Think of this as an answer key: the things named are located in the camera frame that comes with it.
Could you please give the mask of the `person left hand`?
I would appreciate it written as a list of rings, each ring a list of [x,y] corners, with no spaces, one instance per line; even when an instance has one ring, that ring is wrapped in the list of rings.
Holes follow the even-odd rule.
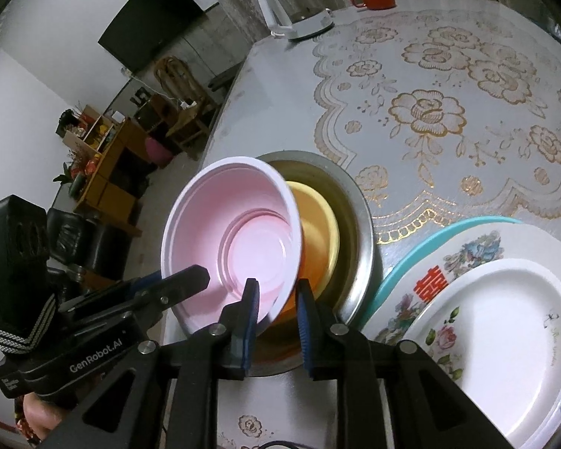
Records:
[[[41,400],[35,393],[15,399],[15,420],[29,443],[39,444],[68,415],[66,410]]]

